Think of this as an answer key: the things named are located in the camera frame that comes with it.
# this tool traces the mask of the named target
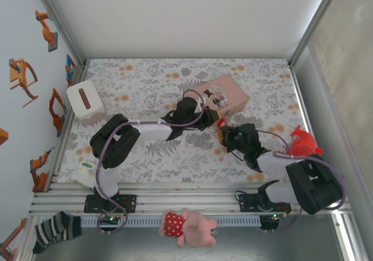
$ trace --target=pink box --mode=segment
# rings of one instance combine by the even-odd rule
[[[218,111],[222,117],[243,111],[249,100],[249,97],[230,75],[221,76],[194,88],[194,90],[202,95],[206,105],[212,110]],[[198,96],[193,92],[188,92],[187,96],[198,101]]]

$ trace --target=floral tablecloth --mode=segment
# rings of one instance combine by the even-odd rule
[[[82,161],[93,161],[90,138],[114,114],[157,120],[174,109],[186,89],[230,74],[249,97],[246,109],[229,125],[253,123],[281,134],[287,142],[296,126],[304,126],[294,81],[285,59],[92,59],[91,80],[105,106],[105,120],[84,126],[74,117],[58,182],[72,182]],[[214,128],[185,131],[170,142],[137,143],[121,164],[120,182],[245,182],[277,179],[250,170],[227,154]],[[260,134],[262,145],[283,150],[279,139]]]

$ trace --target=white tissue box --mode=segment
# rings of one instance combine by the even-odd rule
[[[104,105],[91,81],[85,80],[69,87],[67,94],[81,123],[90,125],[106,117]]]

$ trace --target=pink stuffed pig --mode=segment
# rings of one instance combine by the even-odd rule
[[[193,248],[213,247],[216,241],[211,235],[211,230],[216,226],[215,219],[206,218],[200,213],[188,213],[183,209],[181,216],[178,216],[172,211],[167,211],[163,215],[159,234],[162,237],[176,237],[179,248],[184,248],[185,242]]]

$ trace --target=striped sock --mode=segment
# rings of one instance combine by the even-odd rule
[[[35,226],[36,243],[34,254],[42,252],[49,245],[59,241],[74,239],[82,234],[80,217],[71,217],[64,212],[59,212],[51,219]]]

